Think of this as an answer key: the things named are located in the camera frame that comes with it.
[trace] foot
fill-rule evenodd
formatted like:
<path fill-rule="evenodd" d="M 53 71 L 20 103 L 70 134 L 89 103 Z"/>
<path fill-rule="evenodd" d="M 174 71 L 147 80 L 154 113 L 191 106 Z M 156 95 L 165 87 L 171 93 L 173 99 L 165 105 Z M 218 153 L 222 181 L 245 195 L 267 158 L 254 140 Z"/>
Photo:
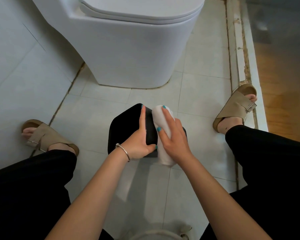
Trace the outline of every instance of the foot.
<path fill-rule="evenodd" d="M 250 99 L 251 102 L 256 102 L 257 97 L 254 94 L 248 94 L 246 95 L 248 99 Z M 218 124 L 218 132 L 221 134 L 226 134 L 229 129 L 236 125 L 243 125 L 242 118 L 240 117 L 226 117 L 220 123 Z"/>
<path fill-rule="evenodd" d="M 22 132 L 22 136 L 26 139 L 30 139 L 30 137 L 32 136 L 32 134 L 34 133 L 34 131 L 36 130 L 36 128 L 34 127 L 30 127 L 30 128 L 25 128 Z M 63 143 L 56 143 L 56 144 L 52 144 L 48 147 L 48 151 L 50 150 L 65 150 L 65 151 L 70 151 L 72 153 L 76 153 L 75 150 Z"/>

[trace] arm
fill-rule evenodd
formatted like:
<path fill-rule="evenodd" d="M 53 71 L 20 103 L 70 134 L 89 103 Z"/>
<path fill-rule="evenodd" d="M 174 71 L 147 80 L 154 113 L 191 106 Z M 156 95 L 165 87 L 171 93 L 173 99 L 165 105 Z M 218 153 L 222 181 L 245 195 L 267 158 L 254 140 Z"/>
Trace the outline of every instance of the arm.
<path fill-rule="evenodd" d="M 187 175 L 217 239 L 271 239 L 192 155 L 180 120 L 162 110 L 171 130 L 171 139 L 159 132 L 164 149 Z"/>
<path fill-rule="evenodd" d="M 131 160 L 144 157 L 156 148 L 156 145 L 146 145 L 145 112 L 143 106 L 139 130 L 121 144 Z M 53 227 L 46 240 L 98 239 L 110 201 L 127 162 L 128 157 L 121 148 L 113 150 Z"/>

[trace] ankle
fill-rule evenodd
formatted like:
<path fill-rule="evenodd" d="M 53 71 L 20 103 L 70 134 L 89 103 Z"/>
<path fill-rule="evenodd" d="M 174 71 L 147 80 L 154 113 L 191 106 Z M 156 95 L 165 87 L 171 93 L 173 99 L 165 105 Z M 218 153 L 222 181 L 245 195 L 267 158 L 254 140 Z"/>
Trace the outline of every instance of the ankle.
<path fill-rule="evenodd" d="M 66 144 L 63 144 L 63 143 L 55 143 L 55 144 L 52 144 L 48 147 L 48 151 L 51 151 L 51 150 L 65 150 L 65 151 L 70 151 L 72 153 L 76 153 L 75 150 L 66 145 Z"/>
<path fill-rule="evenodd" d="M 218 132 L 225 135 L 229 129 L 236 125 L 243 125 L 242 118 L 226 117 L 218 124 Z"/>

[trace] person's right arm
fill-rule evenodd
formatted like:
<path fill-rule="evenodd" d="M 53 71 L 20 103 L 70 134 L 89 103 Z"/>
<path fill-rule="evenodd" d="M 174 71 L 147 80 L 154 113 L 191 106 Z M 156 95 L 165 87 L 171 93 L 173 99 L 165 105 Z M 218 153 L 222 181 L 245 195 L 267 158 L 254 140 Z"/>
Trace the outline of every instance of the person's right arm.
<path fill-rule="evenodd" d="M 271 239 L 193 156 L 180 120 L 162 111 L 171 130 L 171 139 L 159 132 L 163 147 L 187 175 L 217 239 Z"/>

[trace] tile floor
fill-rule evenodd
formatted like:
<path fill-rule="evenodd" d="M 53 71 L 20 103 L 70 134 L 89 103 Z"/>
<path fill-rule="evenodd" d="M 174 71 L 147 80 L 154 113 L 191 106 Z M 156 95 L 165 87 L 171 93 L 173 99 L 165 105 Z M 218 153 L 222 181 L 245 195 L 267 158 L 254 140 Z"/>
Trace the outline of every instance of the tile floor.
<path fill-rule="evenodd" d="M 81 153 L 67 188 L 73 200 L 107 156 L 111 121 L 130 106 L 170 107 L 187 130 L 194 155 L 228 191 L 236 190 L 235 163 L 224 136 L 212 122 L 231 94 L 225 5 L 206 0 L 170 81 L 156 89 L 100 86 L 88 67 L 76 79 L 52 127 L 76 143 Z M 179 166 L 152 159 L 127 164 L 104 224 L 114 238 L 128 230 L 194 227 L 199 239 L 208 220 Z"/>

